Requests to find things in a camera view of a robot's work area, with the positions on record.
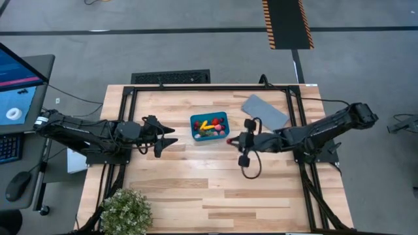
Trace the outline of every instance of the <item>computer mouse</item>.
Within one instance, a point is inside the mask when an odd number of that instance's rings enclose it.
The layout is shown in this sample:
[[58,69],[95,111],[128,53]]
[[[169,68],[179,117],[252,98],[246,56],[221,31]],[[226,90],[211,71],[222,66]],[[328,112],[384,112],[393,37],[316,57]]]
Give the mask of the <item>computer mouse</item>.
[[6,199],[9,202],[18,200],[24,193],[29,181],[31,181],[30,172],[19,172],[15,175],[6,188]]

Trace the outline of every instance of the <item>hazard stripe tape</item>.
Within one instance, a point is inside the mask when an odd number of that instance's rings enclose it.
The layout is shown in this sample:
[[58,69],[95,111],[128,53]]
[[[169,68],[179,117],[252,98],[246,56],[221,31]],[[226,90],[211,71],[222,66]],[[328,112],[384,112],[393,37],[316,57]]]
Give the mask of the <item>hazard stripe tape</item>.
[[263,11],[264,11],[264,18],[265,18],[266,27],[267,27],[268,44],[270,45],[270,49],[276,49],[276,43],[274,42],[272,22],[270,18],[270,12],[268,10],[267,0],[263,0]]
[[303,23],[305,25],[306,35],[308,36],[309,46],[310,46],[310,49],[313,49],[314,48],[314,41],[312,40],[311,30],[310,30],[309,25],[308,25],[308,19],[306,17],[305,10],[303,9],[302,0],[298,0],[298,2],[299,2],[300,13],[302,13],[302,20],[303,20]]

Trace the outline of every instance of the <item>gray pad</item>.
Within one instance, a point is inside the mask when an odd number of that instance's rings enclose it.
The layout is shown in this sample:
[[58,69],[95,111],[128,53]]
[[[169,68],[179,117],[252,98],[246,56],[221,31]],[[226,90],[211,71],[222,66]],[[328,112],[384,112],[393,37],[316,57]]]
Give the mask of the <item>gray pad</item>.
[[241,110],[249,114],[252,118],[260,118],[263,125],[270,131],[283,128],[289,117],[275,109],[271,104],[260,99],[256,95],[251,95],[242,105]]

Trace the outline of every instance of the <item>white paper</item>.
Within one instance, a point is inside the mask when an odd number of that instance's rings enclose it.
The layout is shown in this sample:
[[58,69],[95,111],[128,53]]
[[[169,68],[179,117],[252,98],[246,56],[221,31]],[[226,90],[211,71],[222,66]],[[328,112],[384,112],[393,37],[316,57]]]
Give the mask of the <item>white paper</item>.
[[82,170],[87,170],[86,156],[67,148],[67,172],[74,174]]

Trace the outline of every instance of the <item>black keyboard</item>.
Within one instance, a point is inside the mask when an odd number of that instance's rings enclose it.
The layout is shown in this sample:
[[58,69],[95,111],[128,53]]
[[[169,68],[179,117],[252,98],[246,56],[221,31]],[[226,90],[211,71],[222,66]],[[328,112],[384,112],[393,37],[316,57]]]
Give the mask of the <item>black keyboard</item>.
[[22,158],[23,134],[0,136],[0,164],[20,160]]
[[210,71],[183,70],[170,72],[133,73],[131,84],[209,84]]

